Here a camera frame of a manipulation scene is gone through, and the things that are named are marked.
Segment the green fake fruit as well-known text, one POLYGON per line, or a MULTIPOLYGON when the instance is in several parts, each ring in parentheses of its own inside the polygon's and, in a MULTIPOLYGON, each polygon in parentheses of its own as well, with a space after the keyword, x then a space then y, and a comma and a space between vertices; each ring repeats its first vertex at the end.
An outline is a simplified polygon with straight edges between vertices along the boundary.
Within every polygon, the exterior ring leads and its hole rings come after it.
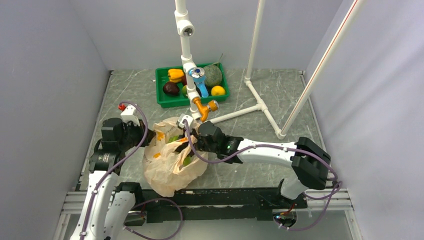
POLYGON ((190 155, 188 155, 188 156, 186 156, 186 157, 183 159, 182 166, 183 166, 183 167, 186 167, 186 166, 188 166, 189 164, 191 164, 191 163, 192 163, 192 161, 193 161, 193 157, 192 157, 192 156, 190 156, 190 155))

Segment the translucent orange plastic bag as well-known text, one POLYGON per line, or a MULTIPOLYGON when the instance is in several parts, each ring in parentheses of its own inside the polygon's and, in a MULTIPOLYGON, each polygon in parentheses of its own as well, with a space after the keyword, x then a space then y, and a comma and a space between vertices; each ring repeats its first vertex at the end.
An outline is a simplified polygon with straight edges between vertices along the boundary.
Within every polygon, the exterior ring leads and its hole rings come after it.
POLYGON ((191 153, 183 130, 177 127, 178 117, 155 123, 156 136, 144 148, 143 175, 150 187, 160 196, 172 197, 175 191, 186 188, 203 175, 208 163, 191 153), (192 163, 183 167, 183 160, 192 156, 192 163))

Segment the dark red fake apple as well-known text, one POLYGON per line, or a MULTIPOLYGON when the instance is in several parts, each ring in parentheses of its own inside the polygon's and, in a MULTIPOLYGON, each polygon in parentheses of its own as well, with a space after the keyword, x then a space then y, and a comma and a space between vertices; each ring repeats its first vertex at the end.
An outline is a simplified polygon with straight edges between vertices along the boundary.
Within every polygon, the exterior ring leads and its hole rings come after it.
POLYGON ((172 81, 168 81, 167 83, 165 83, 162 87, 162 91, 171 97, 176 97, 180 94, 180 88, 179 86, 172 81))

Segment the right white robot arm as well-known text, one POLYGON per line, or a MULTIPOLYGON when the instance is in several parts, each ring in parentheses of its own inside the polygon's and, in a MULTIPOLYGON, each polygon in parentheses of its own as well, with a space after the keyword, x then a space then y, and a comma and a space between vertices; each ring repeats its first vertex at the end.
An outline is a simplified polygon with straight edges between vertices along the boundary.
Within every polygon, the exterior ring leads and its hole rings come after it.
POLYGON ((307 137, 286 143, 255 141, 226 135, 210 121, 202 123, 194 137, 196 142, 189 142, 193 153, 214 153, 220 163, 264 163, 293 170, 275 194, 276 203, 282 208, 289 207, 309 189, 326 188, 331 157, 307 137))

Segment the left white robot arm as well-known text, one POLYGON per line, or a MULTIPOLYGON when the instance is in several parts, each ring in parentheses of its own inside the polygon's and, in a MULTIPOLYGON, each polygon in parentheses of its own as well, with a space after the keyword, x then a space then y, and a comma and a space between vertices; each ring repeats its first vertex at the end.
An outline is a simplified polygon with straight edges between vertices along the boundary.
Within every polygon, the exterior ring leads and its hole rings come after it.
POLYGON ((136 116, 103 121, 101 138, 89 158, 87 193, 72 240, 115 239, 129 211, 143 205, 140 183, 118 183, 118 178, 127 151, 148 146, 155 135, 136 116))

